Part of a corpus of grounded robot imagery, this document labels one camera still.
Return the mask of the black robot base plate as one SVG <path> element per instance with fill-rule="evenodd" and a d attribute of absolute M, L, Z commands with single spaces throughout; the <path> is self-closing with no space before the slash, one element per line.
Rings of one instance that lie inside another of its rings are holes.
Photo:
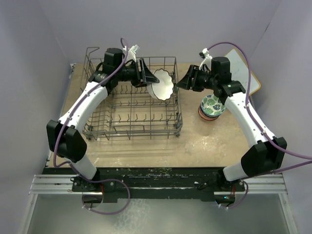
<path fill-rule="evenodd" d="M 186 193 L 189 199 L 209 202 L 217 198 L 217 193 L 221 193 L 226 200 L 233 201 L 229 196 L 243 192 L 245 186 L 239 180 L 224 180 L 221 172 L 221 167 L 99 168 L 93 183 L 78 175 L 70 180 L 73 182 L 73 191 L 99 192 L 104 196 L 102 201 L 105 203 L 131 198 L 130 189 L 133 187 L 194 187 L 195 192 Z"/>

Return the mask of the orange red patterned bowl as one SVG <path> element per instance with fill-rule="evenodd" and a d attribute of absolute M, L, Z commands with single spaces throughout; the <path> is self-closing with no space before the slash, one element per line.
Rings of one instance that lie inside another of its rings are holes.
<path fill-rule="evenodd" d="M 216 117 L 206 116 L 204 113 L 202 113 L 201 109 L 198 110 L 198 114 L 205 121 L 214 121 L 214 120 L 218 119 L 218 116 L 216 116 Z"/>

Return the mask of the green leaf patterned bowl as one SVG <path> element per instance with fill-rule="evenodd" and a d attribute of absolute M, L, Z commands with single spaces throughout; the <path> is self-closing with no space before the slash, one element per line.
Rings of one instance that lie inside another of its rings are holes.
<path fill-rule="evenodd" d="M 206 95 L 200 105 L 203 113 L 210 117 L 218 117 L 221 115 L 226 107 L 223 105 L 218 97 L 213 94 Z"/>

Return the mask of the white fluted bowl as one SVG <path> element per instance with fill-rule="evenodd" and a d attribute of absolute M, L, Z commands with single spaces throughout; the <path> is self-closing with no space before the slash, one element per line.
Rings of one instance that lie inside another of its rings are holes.
<path fill-rule="evenodd" d="M 167 100 L 173 94 L 174 84 L 168 71 L 163 69 L 155 70 L 153 75 L 158 78 L 159 83 L 147 85 L 147 91 L 150 96 L 157 100 Z"/>

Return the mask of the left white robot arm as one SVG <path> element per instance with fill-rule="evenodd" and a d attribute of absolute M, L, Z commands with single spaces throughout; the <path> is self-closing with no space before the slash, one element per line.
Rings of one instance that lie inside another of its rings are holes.
<path fill-rule="evenodd" d="M 97 65 L 73 106 L 59 120 L 47 123 L 47 136 L 53 159 L 61 157 L 79 174 L 89 191 L 100 187 L 99 171 L 88 158 L 87 144 L 82 137 L 87 120 L 120 81 L 129 81 L 134 87 L 158 83 L 147 68 L 144 59 L 136 58 L 138 45 L 123 49 L 108 48 L 104 60 Z"/>

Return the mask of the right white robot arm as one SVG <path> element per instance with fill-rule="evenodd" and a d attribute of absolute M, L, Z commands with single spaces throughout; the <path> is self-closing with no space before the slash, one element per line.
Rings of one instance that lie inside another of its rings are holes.
<path fill-rule="evenodd" d="M 286 140 L 276 137 L 266 127 L 249 103 L 243 85 L 232 80 L 227 57 L 214 57 L 208 72 L 200 70 L 197 65 L 190 65 L 177 87 L 195 92 L 213 90 L 214 95 L 236 118 L 247 139 L 249 150 L 239 163 L 223 168 L 216 182 L 219 189 L 227 191 L 233 187 L 235 180 L 264 175 L 281 167 L 283 151 L 287 148 Z"/>

